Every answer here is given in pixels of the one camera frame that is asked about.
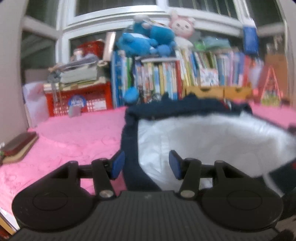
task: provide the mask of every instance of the pink bed sheet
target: pink bed sheet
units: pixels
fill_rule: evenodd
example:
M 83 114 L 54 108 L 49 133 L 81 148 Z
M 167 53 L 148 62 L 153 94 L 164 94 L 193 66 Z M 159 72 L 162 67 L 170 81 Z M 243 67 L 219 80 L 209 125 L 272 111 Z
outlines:
M 120 148 L 125 108 L 86 113 L 79 117 L 50 118 L 35 131 L 39 140 L 20 162 L 0 167 L 0 207 L 12 213 L 15 195 L 62 164 L 75 160 L 80 165 L 97 158 L 110 158 Z M 126 186 L 122 173 L 111 181 L 119 194 Z M 93 182 L 82 179 L 81 186 L 94 193 Z

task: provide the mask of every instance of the blue plush toy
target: blue plush toy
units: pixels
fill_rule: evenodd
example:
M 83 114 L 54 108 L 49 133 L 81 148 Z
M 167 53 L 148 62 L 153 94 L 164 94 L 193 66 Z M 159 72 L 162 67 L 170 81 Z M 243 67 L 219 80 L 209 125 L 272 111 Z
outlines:
M 117 43 L 117 47 L 124 50 L 126 57 L 149 55 L 150 50 L 157 45 L 156 40 L 135 33 L 123 33 Z
M 168 57 L 171 55 L 172 51 L 176 46 L 176 42 L 172 41 L 169 45 L 161 44 L 158 45 L 156 48 L 150 50 L 151 54 L 157 54 L 161 57 Z
M 154 23 L 151 26 L 149 38 L 155 39 L 159 45 L 170 45 L 175 39 L 175 34 L 171 28 Z
M 133 32 L 146 37 L 150 35 L 151 24 L 148 15 L 136 15 L 134 18 Z

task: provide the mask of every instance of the stack of books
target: stack of books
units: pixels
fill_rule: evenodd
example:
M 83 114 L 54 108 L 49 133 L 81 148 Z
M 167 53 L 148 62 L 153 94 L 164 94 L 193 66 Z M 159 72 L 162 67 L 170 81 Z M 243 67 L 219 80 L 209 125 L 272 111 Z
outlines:
M 176 57 L 127 58 L 124 52 L 114 51 L 111 60 L 113 107 L 124 105 L 123 96 L 132 85 L 137 87 L 140 101 L 160 100 L 167 92 L 172 100 L 182 98 L 190 86 L 236 86 L 248 84 L 251 58 L 237 48 L 199 52 L 176 50 Z
M 175 57 L 135 60 L 135 68 L 132 68 L 131 58 L 114 51 L 111 81 L 114 108 L 124 105 L 123 96 L 132 85 L 139 90 L 140 101 L 143 103 L 160 100 L 165 92 L 173 100 L 182 97 L 180 63 Z
M 246 86 L 251 58 L 238 49 L 176 50 L 183 86 Z

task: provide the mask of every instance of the white plastic bag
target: white plastic bag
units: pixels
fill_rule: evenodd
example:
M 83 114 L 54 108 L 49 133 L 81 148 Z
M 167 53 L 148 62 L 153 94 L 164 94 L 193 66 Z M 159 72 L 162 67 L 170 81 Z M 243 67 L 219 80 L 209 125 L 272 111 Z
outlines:
M 43 82 L 23 86 L 24 99 L 31 117 L 32 128 L 49 118 L 47 99 L 43 92 Z

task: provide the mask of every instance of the wooden box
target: wooden box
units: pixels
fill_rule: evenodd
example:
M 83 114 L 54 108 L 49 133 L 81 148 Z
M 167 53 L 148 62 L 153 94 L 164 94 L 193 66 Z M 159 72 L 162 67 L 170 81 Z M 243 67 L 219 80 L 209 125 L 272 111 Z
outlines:
M 188 86 L 186 87 L 186 95 L 189 93 L 194 93 L 198 98 L 218 98 L 223 99 L 224 97 L 224 87 L 219 86 L 209 86 L 209 87 L 199 87 L 199 86 Z
M 224 98 L 229 100 L 246 99 L 252 95 L 251 87 L 235 87 L 225 86 L 224 87 Z

